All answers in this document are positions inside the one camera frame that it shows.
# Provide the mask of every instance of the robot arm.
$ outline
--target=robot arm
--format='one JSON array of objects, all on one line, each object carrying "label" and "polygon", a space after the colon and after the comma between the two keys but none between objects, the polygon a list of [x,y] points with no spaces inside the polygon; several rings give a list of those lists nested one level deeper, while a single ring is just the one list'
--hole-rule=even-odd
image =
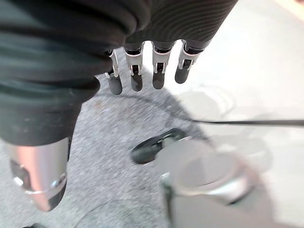
[{"label": "robot arm", "polygon": [[99,89],[94,76],[107,72],[111,91],[122,92],[111,50],[124,46],[132,88],[139,91],[143,42],[152,41],[153,86],[160,89],[171,48],[182,39],[175,80],[183,83],[236,2],[0,2],[0,138],[14,181],[40,210],[62,199],[81,105]]}]

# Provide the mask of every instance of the blurred metal object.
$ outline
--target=blurred metal object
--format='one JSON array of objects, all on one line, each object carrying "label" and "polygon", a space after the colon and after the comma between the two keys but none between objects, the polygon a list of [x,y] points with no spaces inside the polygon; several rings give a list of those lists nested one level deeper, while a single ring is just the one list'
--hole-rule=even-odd
[{"label": "blurred metal object", "polygon": [[141,89],[143,88],[143,46],[144,42],[138,49],[126,49],[126,47],[124,48],[125,57],[131,74],[131,86],[132,89],[136,92],[141,91]]},{"label": "blurred metal object", "polygon": [[105,73],[111,92],[119,95],[123,91],[123,85],[119,76],[117,55],[114,49],[109,50],[106,54],[112,59],[112,69]]},{"label": "blurred metal object", "polygon": [[204,49],[190,47],[185,40],[182,41],[179,64],[175,73],[175,81],[177,83],[182,84],[187,80],[192,65],[196,62],[203,50]]},{"label": "blurred metal object", "polygon": [[217,153],[179,129],[150,138],[135,150],[137,163],[145,162],[134,159],[135,154],[156,158],[170,228],[291,228],[274,222],[265,185],[242,158]]},{"label": "blurred metal object", "polygon": [[68,138],[42,146],[6,143],[13,179],[42,211],[54,209],[67,184]]}]

